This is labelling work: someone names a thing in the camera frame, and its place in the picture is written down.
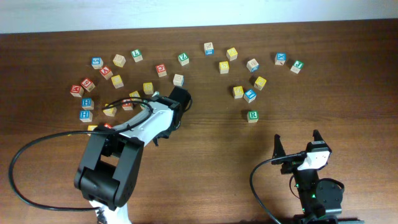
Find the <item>toy block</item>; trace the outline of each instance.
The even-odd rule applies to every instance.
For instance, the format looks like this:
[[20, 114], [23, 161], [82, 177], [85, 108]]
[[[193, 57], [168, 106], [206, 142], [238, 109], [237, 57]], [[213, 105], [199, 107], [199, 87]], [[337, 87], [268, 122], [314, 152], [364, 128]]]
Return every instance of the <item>toy block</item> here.
[[91, 66], [93, 66], [94, 69], [101, 69], [103, 65], [104, 62], [100, 57], [94, 57], [91, 59]]
[[112, 71], [107, 66], [104, 66], [99, 72], [106, 80], [113, 76]]
[[189, 63], [189, 57], [187, 53], [182, 53], [178, 56], [178, 61], [180, 62], [181, 66], [184, 66]]
[[116, 109], [116, 108], [109, 108], [109, 109], [106, 109], [106, 110], [103, 110], [104, 111], [104, 114], [106, 115], [106, 116], [114, 116], [115, 114], [116, 114], [116, 111], [117, 111], [118, 109]]
[[80, 111], [80, 120], [82, 122], [92, 122], [93, 113], [91, 111]]
[[164, 64], [156, 65], [155, 67], [156, 67], [156, 72], [157, 72], [159, 77], [163, 77], [163, 76], [167, 75], [166, 66]]
[[93, 110], [94, 109], [94, 101], [91, 98], [83, 98], [81, 100], [81, 107], [84, 110]]
[[256, 82], [254, 83], [254, 87], [258, 90], [262, 90], [262, 88], [264, 87], [264, 85], [266, 85], [267, 80], [265, 78], [262, 77], [258, 77]]
[[228, 62], [220, 62], [218, 68], [220, 70], [220, 74], [227, 74], [229, 72]]
[[126, 63], [126, 59], [122, 55], [116, 55], [113, 59], [113, 63], [118, 66], [123, 68], [124, 64]]
[[276, 53], [275, 64], [276, 65], [284, 65], [285, 62], [286, 62], [286, 54], [285, 53]]
[[145, 108], [147, 108], [147, 105], [143, 105], [143, 104], [140, 104], [139, 105], [140, 107], [141, 107], [141, 109], [145, 109]]
[[[130, 97], [141, 97], [141, 96], [139, 95], [138, 91], [134, 91], [134, 92], [130, 93], [129, 96], [130, 96]], [[131, 100], [134, 100], [134, 101], [141, 101], [141, 99], [135, 99], [135, 98], [132, 98]]]
[[154, 86], [152, 83], [144, 83], [144, 93], [147, 95], [154, 94]]
[[205, 43], [205, 55], [213, 55], [214, 54], [214, 47], [213, 43]]
[[228, 57], [229, 61], [235, 60], [238, 58], [238, 52], [236, 49], [233, 47], [231, 49], [228, 49], [226, 51], [226, 57]]
[[70, 89], [70, 93], [75, 97], [82, 97], [84, 92], [84, 89], [78, 85], [72, 85], [72, 88]]
[[115, 88], [120, 88], [120, 87], [124, 86], [122, 78], [120, 77], [120, 75], [113, 76], [112, 77], [112, 83], [113, 83]]
[[255, 123], [259, 121], [259, 113], [257, 111], [249, 111], [248, 112], [248, 122]]
[[304, 63], [299, 61], [299, 60], [297, 60], [296, 62], [294, 62], [294, 64], [293, 64], [292, 68], [290, 69], [290, 71], [292, 71], [292, 72], [294, 72], [296, 74], [299, 74], [299, 71], [303, 68], [303, 66], [304, 66]]
[[243, 92], [243, 87], [242, 87], [242, 86], [236, 86], [236, 87], [234, 87], [234, 92], [233, 92], [233, 94], [234, 94], [234, 98], [235, 98], [235, 99], [242, 98], [242, 97], [243, 97], [243, 94], [244, 94], [244, 92]]
[[122, 100], [122, 102], [128, 102], [128, 103], [123, 103], [122, 108], [124, 110], [132, 110], [132, 103], [131, 100]]
[[96, 127], [98, 127], [98, 125], [89, 125], [89, 126], [87, 127], [87, 131], [94, 131], [94, 129], [95, 129]]
[[139, 62], [139, 61], [143, 60], [141, 51], [139, 49], [133, 50], [131, 52], [131, 56], [132, 56], [132, 58], [134, 59], [135, 62]]
[[244, 93], [243, 98], [248, 102], [251, 103], [254, 99], [256, 99], [256, 93], [254, 90], [250, 89], [247, 92]]
[[105, 128], [109, 128], [109, 129], [112, 129], [112, 128], [113, 128], [113, 127], [112, 127], [110, 124], [108, 124], [108, 123], [105, 123], [105, 124], [104, 124], [104, 127], [105, 127]]
[[184, 84], [184, 76], [183, 76], [183, 75], [175, 74], [175, 75], [174, 75], [174, 79], [173, 79], [173, 84], [174, 84], [175, 86], [180, 86], [180, 87], [182, 87], [182, 85]]
[[256, 59], [252, 59], [248, 61], [248, 64], [246, 64], [246, 67], [249, 69], [250, 72], [254, 72], [257, 69], [259, 69], [259, 64], [257, 63]]
[[81, 85], [87, 90], [87, 92], [91, 92], [95, 88], [93, 81], [89, 80], [88, 78], [84, 79]]

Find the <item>wooden block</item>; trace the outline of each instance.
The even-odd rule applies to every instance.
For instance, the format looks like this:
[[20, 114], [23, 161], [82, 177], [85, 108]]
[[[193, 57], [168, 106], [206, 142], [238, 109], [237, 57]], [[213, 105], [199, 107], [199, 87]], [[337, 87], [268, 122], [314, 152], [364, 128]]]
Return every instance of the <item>wooden block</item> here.
[[175, 74], [174, 75], [174, 79], [173, 79], [173, 84], [175, 86], [182, 87], [182, 85], [184, 84], [184, 76], [183, 75], [179, 75], [179, 74]]
[[84, 110], [93, 110], [94, 109], [94, 101], [91, 98], [83, 98], [81, 100], [81, 107]]
[[91, 92], [95, 88], [93, 81], [89, 80], [88, 78], [85, 78], [81, 85], [87, 90], [87, 92]]
[[99, 72], [106, 80], [113, 76], [111, 69], [109, 69], [107, 66], [104, 66]]
[[89, 125], [89, 126], [87, 127], [87, 131], [94, 131], [94, 129], [95, 129], [96, 127], [98, 127], [98, 125]]
[[123, 104], [122, 104], [122, 108], [124, 110], [132, 110], [132, 103], [131, 100], [122, 100]]
[[135, 62], [139, 62], [139, 61], [143, 60], [141, 51], [139, 49], [133, 50], [131, 52], [131, 56], [132, 56], [132, 58], [134, 59]]
[[247, 92], [244, 93], [243, 98], [248, 102], [251, 103], [254, 99], [256, 99], [256, 93], [254, 90], [250, 89]]
[[91, 66], [93, 66], [94, 69], [101, 69], [103, 65], [104, 62], [100, 57], [93, 57], [91, 59]]
[[220, 74], [227, 74], [229, 72], [228, 62], [220, 62], [218, 68], [220, 70]]
[[122, 78], [120, 77], [120, 75], [113, 76], [112, 77], [112, 83], [113, 83], [115, 88], [120, 88], [120, 87], [124, 86]]
[[258, 111], [249, 111], [248, 112], [248, 122], [255, 123], [259, 121], [259, 113]]
[[110, 109], [106, 109], [106, 110], [103, 110], [104, 111], [104, 114], [106, 115], [106, 116], [114, 116], [115, 114], [116, 114], [116, 111], [117, 111], [118, 109], [116, 109], [116, 108], [110, 108]]
[[154, 94], [154, 86], [152, 83], [144, 83], [144, 93], [147, 95]]
[[[138, 93], [138, 91], [134, 91], [132, 93], [129, 94], [130, 97], [141, 97]], [[131, 100], [135, 100], [135, 101], [141, 101], [141, 99], [134, 99], [132, 98]]]
[[205, 55], [214, 55], [213, 43], [205, 43]]
[[299, 74], [300, 70], [303, 68], [304, 63], [297, 60], [296, 62], [294, 62], [292, 68], [290, 69], [290, 71]]
[[109, 129], [112, 129], [112, 128], [113, 128], [113, 127], [112, 127], [110, 124], [108, 124], [108, 123], [105, 123], [105, 124], [104, 124], [104, 127], [105, 127], [105, 128], [109, 128]]
[[75, 97], [82, 97], [84, 92], [84, 89], [78, 85], [72, 85], [72, 88], [70, 89], [70, 93]]
[[235, 60], [238, 58], [238, 52], [236, 49], [233, 47], [231, 49], [228, 49], [226, 51], [226, 57], [228, 57], [229, 61]]
[[145, 108], [147, 108], [147, 105], [143, 105], [143, 104], [140, 104], [139, 105], [140, 107], [141, 107], [141, 109], [145, 109]]
[[234, 92], [233, 92], [233, 94], [234, 94], [234, 98], [235, 98], [235, 99], [242, 98], [242, 97], [243, 97], [243, 94], [244, 94], [244, 92], [243, 92], [243, 87], [242, 87], [242, 86], [236, 86], [236, 87], [234, 87]]
[[80, 120], [82, 122], [92, 122], [93, 121], [93, 113], [91, 111], [80, 111]]
[[187, 53], [182, 53], [178, 56], [178, 61], [180, 62], [181, 66], [184, 66], [189, 63], [189, 57]]
[[250, 72], [256, 71], [257, 69], [259, 69], [259, 66], [260, 65], [257, 63], [256, 59], [252, 59], [246, 64], [246, 67], [249, 69]]
[[284, 65], [285, 62], [286, 62], [286, 54], [285, 53], [276, 53], [275, 64], [276, 65]]
[[267, 80], [265, 78], [262, 77], [258, 77], [256, 82], [254, 83], [254, 87], [258, 90], [262, 90], [262, 88], [264, 87], [264, 85], [266, 85]]
[[164, 64], [156, 65], [155, 67], [156, 67], [156, 72], [157, 72], [159, 77], [163, 77], [163, 76], [167, 75], [166, 66]]
[[126, 59], [122, 55], [116, 55], [113, 59], [113, 63], [118, 66], [123, 68], [124, 64], [126, 63]]

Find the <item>cube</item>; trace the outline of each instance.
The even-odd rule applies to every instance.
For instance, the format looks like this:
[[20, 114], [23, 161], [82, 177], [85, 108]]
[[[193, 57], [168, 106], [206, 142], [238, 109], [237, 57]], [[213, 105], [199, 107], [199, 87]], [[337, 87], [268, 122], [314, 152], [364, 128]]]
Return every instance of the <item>cube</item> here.
[[143, 104], [140, 104], [139, 105], [140, 107], [141, 107], [141, 109], [145, 109], [145, 108], [147, 108], [147, 105], [143, 105]]
[[187, 53], [182, 53], [178, 56], [178, 61], [180, 62], [181, 66], [184, 66], [189, 63], [189, 57]]
[[105, 128], [109, 128], [109, 129], [112, 129], [112, 128], [113, 128], [113, 127], [112, 127], [110, 124], [108, 124], [108, 123], [105, 123], [105, 124], [104, 124], [104, 127], [105, 127]]
[[98, 127], [98, 125], [89, 125], [89, 126], [87, 127], [87, 131], [94, 131], [94, 129], [95, 129], [96, 127]]
[[116, 55], [113, 59], [113, 63], [118, 66], [123, 68], [124, 64], [126, 63], [126, 59], [122, 55]]
[[294, 62], [292, 68], [290, 69], [290, 71], [299, 74], [299, 71], [303, 68], [304, 63], [297, 60], [296, 62]]
[[112, 77], [112, 83], [113, 83], [115, 88], [120, 88], [120, 87], [124, 86], [122, 78], [120, 77], [120, 75], [113, 76]]
[[117, 111], [118, 109], [116, 109], [116, 108], [109, 108], [109, 109], [106, 109], [106, 110], [103, 110], [104, 111], [104, 114], [106, 115], [106, 116], [114, 116], [115, 114], [116, 114], [116, 111]]
[[99, 72], [106, 80], [113, 76], [111, 69], [109, 69], [107, 66], [104, 66]]
[[72, 88], [70, 89], [70, 93], [75, 97], [82, 97], [84, 92], [84, 89], [78, 85], [72, 85]]
[[205, 43], [205, 55], [214, 55], [213, 43]]
[[258, 77], [256, 82], [254, 83], [254, 87], [258, 90], [262, 90], [262, 88], [264, 87], [264, 85], [266, 85], [267, 80], [265, 78], [262, 77]]
[[91, 59], [91, 66], [93, 66], [94, 69], [101, 69], [103, 65], [104, 62], [100, 57], [93, 57]]
[[283, 65], [286, 62], [286, 54], [285, 53], [276, 53], [275, 55], [275, 64]]
[[255, 123], [259, 121], [259, 113], [257, 111], [249, 111], [248, 112], [248, 122]]
[[81, 85], [87, 90], [87, 92], [91, 92], [95, 87], [93, 81], [89, 80], [88, 78], [85, 78]]
[[141, 51], [139, 49], [133, 50], [131, 52], [131, 56], [132, 56], [132, 59], [134, 59], [135, 62], [139, 62], [139, 61], [143, 60]]
[[248, 102], [251, 103], [254, 99], [256, 99], [256, 93], [254, 90], [250, 89], [247, 92], [244, 93], [243, 98]]
[[132, 103], [131, 100], [122, 100], [123, 104], [122, 104], [122, 108], [124, 110], [132, 110]]
[[145, 94], [147, 94], [147, 95], [154, 94], [154, 86], [152, 83], [144, 83], [143, 87], [144, 87]]
[[91, 98], [83, 98], [81, 100], [81, 107], [84, 110], [93, 110], [94, 109], [94, 101]]
[[[141, 97], [141, 96], [139, 95], [138, 91], [134, 91], [134, 92], [130, 93], [129, 96], [130, 96], [130, 97]], [[135, 99], [135, 98], [132, 98], [132, 100], [134, 100], [134, 101], [141, 101], [141, 99]]]
[[239, 98], [242, 98], [243, 97], [243, 87], [242, 86], [236, 86], [236, 87], [234, 87], [234, 92], [233, 92], [233, 94], [234, 94], [234, 98], [235, 99], [239, 99]]
[[233, 47], [231, 49], [228, 49], [226, 51], [226, 57], [228, 57], [229, 61], [235, 60], [238, 58], [238, 52], [236, 49]]
[[257, 63], [256, 59], [252, 59], [248, 61], [246, 67], [249, 69], [250, 72], [254, 72], [259, 69], [259, 64]]
[[182, 85], [184, 84], [184, 76], [183, 75], [179, 75], [179, 74], [175, 74], [174, 75], [174, 79], [173, 79], [173, 84], [175, 86], [182, 87]]
[[93, 113], [91, 111], [80, 111], [80, 120], [82, 122], [92, 122], [93, 121]]
[[218, 68], [220, 70], [220, 74], [227, 74], [229, 72], [228, 62], [220, 62]]
[[164, 64], [156, 65], [155, 67], [156, 67], [156, 72], [157, 72], [159, 77], [163, 77], [163, 76], [167, 75], [166, 66]]

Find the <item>wooden table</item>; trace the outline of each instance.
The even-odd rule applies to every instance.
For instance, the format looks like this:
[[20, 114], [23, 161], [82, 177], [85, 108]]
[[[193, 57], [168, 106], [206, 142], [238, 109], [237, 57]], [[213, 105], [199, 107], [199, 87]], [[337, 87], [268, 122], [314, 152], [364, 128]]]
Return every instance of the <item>wooden table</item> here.
[[[205, 42], [213, 42], [215, 55], [205, 56]], [[218, 63], [230, 47], [238, 59], [220, 75]], [[143, 61], [133, 61], [134, 49]], [[96, 105], [92, 124], [116, 125], [141, 109], [120, 108], [111, 118], [101, 106], [134, 90], [143, 95], [144, 82], [168, 95], [175, 73], [185, 76], [194, 103], [170, 139], [144, 149], [128, 202], [132, 221], [269, 220], [251, 193], [249, 174], [272, 156], [274, 134], [291, 154], [305, 149], [314, 129], [333, 150], [320, 177], [346, 186], [340, 218], [398, 219], [398, 20], [0, 35], [0, 52], [1, 223], [94, 223], [94, 212], [50, 212], [21, 202], [7, 180], [11, 157], [33, 139], [87, 128], [78, 117], [81, 98], [69, 93], [84, 78], [96, 85], [85, 93]], [[177, 60], [182, 52], [190, 57], [184, 67]], [[287, 65], [274, 65], [276, 52], [287, 52]], [[123, 68], [113, 65], [115, 54], [126, 57]], [[94, 56], [120, 74], [124, 87], [115, 89], [91, 67]], [[253, 76], [246, 68], [252, 58], [260, 64]], [[298, 75], [289, 70], [293, 60], [305, 64]], [[161, 63], [168, 75], [159, 78]], [[250, 89], [258, 76], [267, 84], [256, 100], [234, 100], [232, 87]], [[246, 121], [248, 110], [258, 110], [258, 123]], [[29, 149], [15, 168], [19, 189], [36, 202], [89, 207], [73, 187], [88, 138], [62, 137]], [[275, 215], [290, 218], [301, 206], [289, 191], [290, 176], [279, 169], [261, 168], [254, 185]]]

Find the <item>white wall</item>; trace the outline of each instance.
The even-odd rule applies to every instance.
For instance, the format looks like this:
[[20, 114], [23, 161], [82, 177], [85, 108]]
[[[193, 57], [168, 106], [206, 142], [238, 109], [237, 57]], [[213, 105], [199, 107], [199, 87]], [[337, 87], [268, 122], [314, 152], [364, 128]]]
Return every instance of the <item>white wall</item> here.
[[0, 0], [0, 33], [398, 18], [398, 0]]

